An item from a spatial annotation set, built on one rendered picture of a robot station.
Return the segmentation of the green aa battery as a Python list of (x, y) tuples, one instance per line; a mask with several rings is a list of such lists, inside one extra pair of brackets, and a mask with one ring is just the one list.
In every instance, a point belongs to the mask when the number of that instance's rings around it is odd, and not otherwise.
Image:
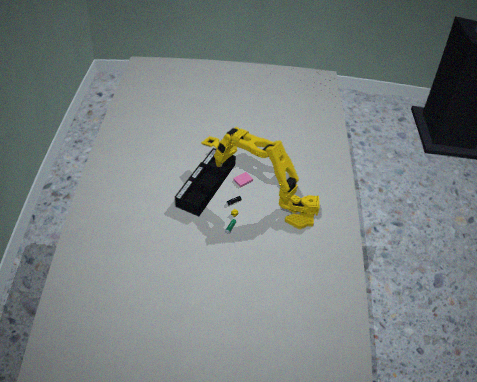
[(235, 220), (235, 219), (232, 219), (231, 222), (230, 222), (230, 224), (228, 225), (228, 227), (227, 227), (226, 230), (225, 230), (225, 232), (226, 232), (227, 234), (230, 233), (230, 231), (232, 230), (232, 228), (233, 228), (233, 226), (235, 225), (235, 223), (236, 223), (236, 220)]

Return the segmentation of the pink flat pad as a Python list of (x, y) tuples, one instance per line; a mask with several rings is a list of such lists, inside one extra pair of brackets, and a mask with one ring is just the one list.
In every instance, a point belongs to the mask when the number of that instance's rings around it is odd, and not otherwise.
[(240, 187), (242, 187), (242, 186), (244, 186), (244, 185), (246, 185), (246, 184), (252, 182), (252, 181), (253, 181), (253, 178), (252, 178), (247, 172), (245, 172), (245, 173), (243, 173), (243, 174), (241, 174), (241, 175), (239, 175), (239, 176), (233, 178), (233, 180), (234, 180)]

